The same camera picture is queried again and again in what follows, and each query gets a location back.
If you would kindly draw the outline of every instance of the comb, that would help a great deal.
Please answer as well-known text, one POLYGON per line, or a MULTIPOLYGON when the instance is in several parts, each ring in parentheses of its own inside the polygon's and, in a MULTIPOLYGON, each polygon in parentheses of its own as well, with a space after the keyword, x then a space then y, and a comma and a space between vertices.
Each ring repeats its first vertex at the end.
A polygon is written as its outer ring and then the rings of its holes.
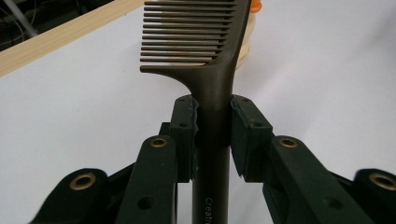
POLYGON ((180 81, 199 104, 193 224, 227 223, 230 102, 249 9, 250 0, 145 3, 140 71, 180 81))

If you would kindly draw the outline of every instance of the comb teeth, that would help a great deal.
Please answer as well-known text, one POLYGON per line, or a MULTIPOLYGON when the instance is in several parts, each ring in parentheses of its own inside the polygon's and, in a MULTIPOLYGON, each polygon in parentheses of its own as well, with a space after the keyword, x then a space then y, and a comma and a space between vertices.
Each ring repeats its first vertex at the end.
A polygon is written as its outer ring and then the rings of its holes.
POLYGON ((198 65, 214 60, 229 33, 235 2, 146 2, 141 62, 198 65))

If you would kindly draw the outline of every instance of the circular hole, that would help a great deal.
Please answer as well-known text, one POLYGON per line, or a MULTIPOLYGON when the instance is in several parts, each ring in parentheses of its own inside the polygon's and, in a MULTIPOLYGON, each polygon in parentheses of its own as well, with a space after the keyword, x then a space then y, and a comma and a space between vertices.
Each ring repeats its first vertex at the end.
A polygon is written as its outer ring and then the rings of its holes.
POLYGON ((166 140, 166 138, 154 138, 151 140, 150 142, 152 147, 164 147, 168 144, 168 141, 166 140))
POLYGON ((297 147, 297 142, 291 138, 282 138, 279 142, 283 147, 297 147))
POLYGON ((341 209, 343 207, 343 204, 334 197, 327 196, 323 199, 323 202, 330 208, 341 209))
POLYGON ((93 185, 96 181, 96 176, 93 173, 87 173, 84 175, 78 175, 70 182, 70 189, 82 190, 87 189, 93 185))
POLYGON ((253 126, 257 127, 257 128, 260 128, 260 127, 262 127, 262 124, 261 123, 253 123, 253 126))
POLYGON ((383 189, 396 190, 396 180, 390 176, 373 173, 370 174, 369 178, 373 183, 383 189))
POLYGON ((141 210, 148 210, 152 207, 153 203, 154 203, 153 198, 148 196, 141 198, 139 202, 137 202, 137 207, 139 207, 141 210))

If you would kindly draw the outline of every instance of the white surface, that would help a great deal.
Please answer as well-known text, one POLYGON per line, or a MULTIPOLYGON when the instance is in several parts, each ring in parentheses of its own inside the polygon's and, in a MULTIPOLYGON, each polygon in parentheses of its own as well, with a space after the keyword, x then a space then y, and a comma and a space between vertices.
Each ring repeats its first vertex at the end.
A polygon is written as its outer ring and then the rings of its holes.
MULTIPOLYGON (((84 167, 109 175, 168 121, 176 81, 140 74, 142 12, 122 17, 0 78, 0 223, 31 220, 84 167)), ((303 140, 331 171, 396 174, 396 2, 264 1, 234 93, 276 134, 303 140)), ((232 170, 230 223, 271 223, 261 186, 232 170)), ((179 223, 191 223, 190 186, 179 223)))

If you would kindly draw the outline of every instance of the wooden board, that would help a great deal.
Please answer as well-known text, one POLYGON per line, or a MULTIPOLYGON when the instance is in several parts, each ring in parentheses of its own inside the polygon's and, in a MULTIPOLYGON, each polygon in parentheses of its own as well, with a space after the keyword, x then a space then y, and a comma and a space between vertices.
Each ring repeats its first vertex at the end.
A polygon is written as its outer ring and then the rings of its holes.
POLYGON ((141 7, 144 0, 115 0, 0 52, 0 77, 141 7))

